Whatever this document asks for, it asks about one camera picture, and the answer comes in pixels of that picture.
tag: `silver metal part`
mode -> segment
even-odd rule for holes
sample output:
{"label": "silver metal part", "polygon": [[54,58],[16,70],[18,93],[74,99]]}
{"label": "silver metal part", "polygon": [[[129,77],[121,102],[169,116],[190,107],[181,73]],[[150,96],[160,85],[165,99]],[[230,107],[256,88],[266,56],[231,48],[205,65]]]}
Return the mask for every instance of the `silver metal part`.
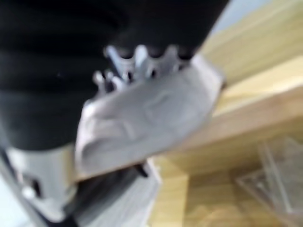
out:
{"label": "silver metal part", "polygon": [[[77,191],[72,144],[52,150],[24,151],[9,148],[7,154],[20,179],[23,196],[52,222],[62,221],[64,206]],[[36,191],[33,182],[39,187]]]}
{"label": "silver metal part", "polygon": [[[113,92],[82,111],[76,144],[79,178],[100,175],[141,162],[182,141],[209,118],[223,76],[200,55],[170,73]],[[142,64],[146,72],[148,64]]]}
{"label": "silver metal part", "polygon": [[120,77],[127,83],[130,84],[134,79],[135,72],[135,57],[125,59],[121,58],[118,51],[113,46],[106,48],[107,55],[113,61]]}
{"label": "silver metal part", "polygon": [[137,79],[151,79],[168,75],[173,72],[178,64],[177,48],[170,46],[159,58],[152,58],[144,50],[145,59],[136,69]]}

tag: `wooden shelf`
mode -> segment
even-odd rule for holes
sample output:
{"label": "wooden shelf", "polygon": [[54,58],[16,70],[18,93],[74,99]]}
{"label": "wooden shelf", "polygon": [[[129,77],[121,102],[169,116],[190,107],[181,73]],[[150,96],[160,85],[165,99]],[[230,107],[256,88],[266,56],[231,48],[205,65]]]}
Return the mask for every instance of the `wooden shelf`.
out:
{"label": "wooden shelf", "polygon": [[235,179],[260,168],[260,141],[303,141],[302,19],[302,0],[273,0],[207,40],[201,53],[228,87],[213,119],[157,158],[163,188],[151,227],[281,226]]}

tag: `clear plastic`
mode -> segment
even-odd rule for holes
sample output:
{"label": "clear plastic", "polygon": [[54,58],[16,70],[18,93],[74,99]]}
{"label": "clear plastic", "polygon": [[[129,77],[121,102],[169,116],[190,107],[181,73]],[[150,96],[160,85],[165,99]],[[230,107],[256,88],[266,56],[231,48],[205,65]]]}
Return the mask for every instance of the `clear plastic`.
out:
{"label": "clear plastic", "polygon": [[290,137],[261,143],[263,170],[239,183],[287,226],[303,226],[303,146]]}

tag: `white plastic piece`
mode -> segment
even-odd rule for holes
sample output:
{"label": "white plastic piece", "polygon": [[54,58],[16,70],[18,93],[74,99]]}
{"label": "white plastic piece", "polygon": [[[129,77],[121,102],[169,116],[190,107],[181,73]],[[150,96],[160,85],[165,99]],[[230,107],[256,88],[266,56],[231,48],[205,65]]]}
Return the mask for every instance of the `white plastic piece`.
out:
{"label": "white plastic piece", "polygon": [[94,99],[83,108],[76,143],[80,178],[161,153],[201,127],[223,76],[200,55],[189,67]]}

